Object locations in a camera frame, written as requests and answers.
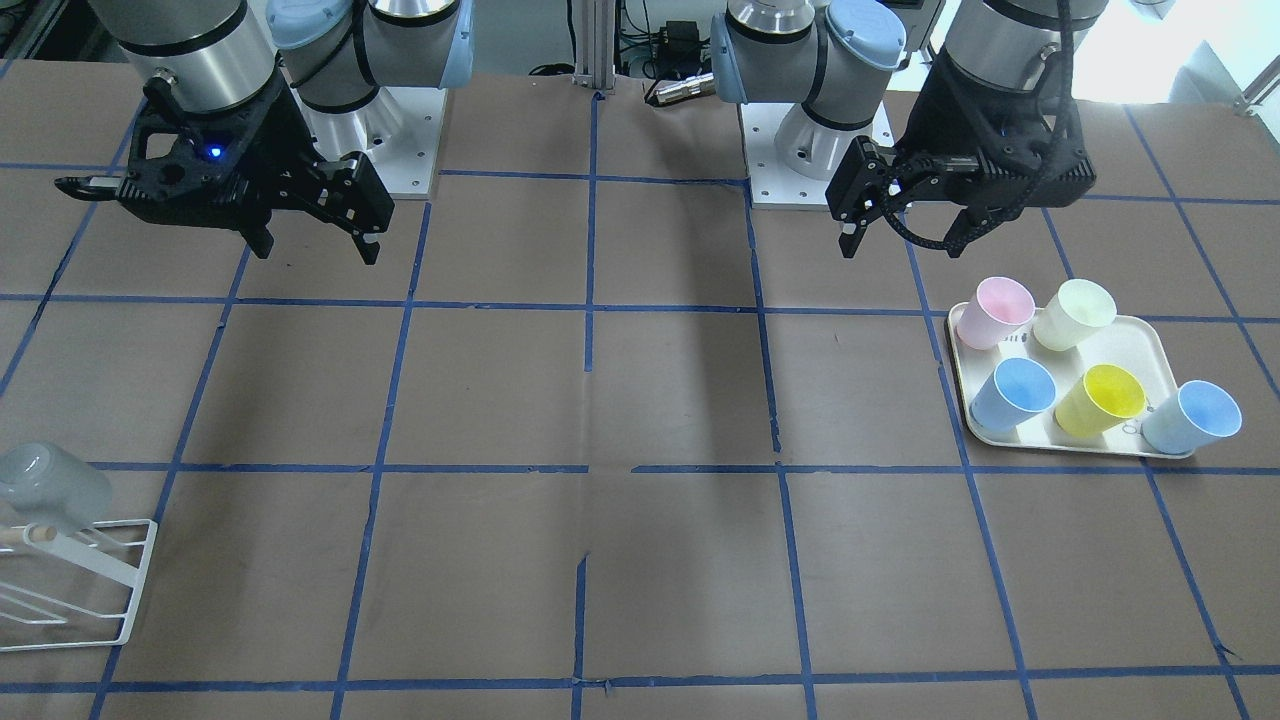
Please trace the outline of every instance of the light blue cup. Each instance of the light blue cup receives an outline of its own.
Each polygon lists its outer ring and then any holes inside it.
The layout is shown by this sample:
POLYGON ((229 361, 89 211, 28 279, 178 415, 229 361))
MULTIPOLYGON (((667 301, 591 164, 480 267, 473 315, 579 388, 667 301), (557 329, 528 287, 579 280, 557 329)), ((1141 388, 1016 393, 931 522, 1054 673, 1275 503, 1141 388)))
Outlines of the light blue cup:
POLYGON ((1240 406, 1222 388, 1190 380, 1142 423, 1142 437, 1156 450, 1183 455, 1240 432, 1240 406))
POLYGON ((1006 433, 1053 406, 1057 386, 1043 365, 1006 357, 974 396, 969 413, 983 428, 1006 433))

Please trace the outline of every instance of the tray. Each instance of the tray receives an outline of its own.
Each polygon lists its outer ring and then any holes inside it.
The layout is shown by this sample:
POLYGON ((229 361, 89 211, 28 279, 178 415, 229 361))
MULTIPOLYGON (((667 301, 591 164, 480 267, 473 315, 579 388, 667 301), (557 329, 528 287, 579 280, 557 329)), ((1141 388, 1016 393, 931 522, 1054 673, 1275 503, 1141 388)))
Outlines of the tray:
MULTIPOLYGON (((1138 457, 1166 457, 1181 460, 1190 452, 1169 455, 1151 447, 1142 437, 1142 421, 1166 398, 1178 391, 1174 372, 1169 368, 1165 346, 1160 343, 1156 329, 1146 320, 1130 315, 1116 315, 1115 323, 1098 331, 1080 345, 1064 352, 1043 347, 1032 336, 1032 324, 1018 333, 1000 341, 992 350, 974 350, 960 342, 955 334, 956 322, 968 302, 961 302, 947 313, 947 340, 951 345, 951 359, 955 361, 956 388, 960 405, 964 407, 965 424, 969 430, 987 445, 997 447, 1021 447, 1036 450, 1060 450, 1065 452, 1094 452, 1101 455, 1130 455, 1138 457), (1075 386, 1087 369, 1098 363, 1111 363, 1134 374, 1147 391, 1147 409, 1140 415, 1116 425, 1101 436, 1078 438, 1070 436, 1053 420, 1053 410, 1046 410, 1027 420, 1007 433, 997 433, 983 428, 969 414, 983 383, 995 372, 996 365, 1006 357, 1030 357, 1053 375, 1057 384, 1055 407, 1069 389, 1075 386)), ((1043 309, 1036 310, 1038 318, 1043 309)))

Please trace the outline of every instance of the light blue joint cap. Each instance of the light blue joint cap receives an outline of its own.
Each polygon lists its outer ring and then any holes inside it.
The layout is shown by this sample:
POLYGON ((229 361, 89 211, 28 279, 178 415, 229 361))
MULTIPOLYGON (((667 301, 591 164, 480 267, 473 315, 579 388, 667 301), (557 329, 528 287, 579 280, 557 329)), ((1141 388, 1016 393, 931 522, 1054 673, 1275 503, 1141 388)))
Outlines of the light blue joint cap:
POLYGON ((831 33, 867 64, 896 70, 906 28, 902 20, 876 0, 833 0, 827 8, 831 33))
POLYGON ((724 23, 724 13, 712 17, 712 72, 716 74, 716 95, 721 100, 746 102, 746 88, 733 55, 733 37, 724 23))
POLYGON ((270 0, 266 27, 280 50, 315 42, 351 13, 351 0, 270 0))
POLYGON ((453 44, 449 45, 449 56, 444 61, 444 72, 440 76, 440 87, 462 87, 471 82, 471 70, 475 64, 475 40, 471 33, 472 0, 462 0, 458 8, 458 23, 453 26, 453 44))

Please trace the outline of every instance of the cup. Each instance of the cup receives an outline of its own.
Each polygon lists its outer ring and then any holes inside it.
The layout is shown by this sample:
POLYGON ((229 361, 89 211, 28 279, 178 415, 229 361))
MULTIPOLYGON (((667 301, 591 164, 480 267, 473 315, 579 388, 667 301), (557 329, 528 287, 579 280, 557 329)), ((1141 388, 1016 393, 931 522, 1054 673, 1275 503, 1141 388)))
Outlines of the cup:
POLYGON ((28 523, 76 534, 106 515, 111 482, 50 442, 28 442, 0 455, 0 500, 28 523))
POLYGON ((956 323, 956 336, 974 350, 991 350, 1036 315, 1036 299, 1015 279, 992 277, 978 283, 956 323))
POLYGON ((1190 380, 1142 423, 1142 437, 1167 455, 1184 455, 1240 432, 1240 406, 1222 388, 1190 380))
POLYGON ((1006 357, 974 396, 969 413, 983 428, 1005 433, 1053 406, 1053 375, 1027 357, 1006 357))
POLYGON ((1061 352, 1075 347, 1115 319, 1116 301, 1106 288, 1093 281, 1073 278, 1057 288, 1057 295, 1036 318, 1032 333, 1044 347, 1061 352))
POLYGON ((1129 370, 1094 365, 1085 370, 1053 410, 1059 427, 1087 438, 1137 418, 1147 407, 1147 393, 1129 370))

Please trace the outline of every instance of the yellow cup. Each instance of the yellow cup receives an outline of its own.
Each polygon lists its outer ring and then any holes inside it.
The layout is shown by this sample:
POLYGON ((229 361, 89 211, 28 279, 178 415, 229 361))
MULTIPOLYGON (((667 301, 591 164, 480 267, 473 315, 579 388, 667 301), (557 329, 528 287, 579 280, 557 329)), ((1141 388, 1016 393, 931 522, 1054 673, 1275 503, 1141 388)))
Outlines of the yellow cup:
POLYGON ((1068 433, 1085 438, 1137 418, 1146 407, 1147 393, 1129 370, 1094 365, 1057 404, 1053 419, 1068 433))

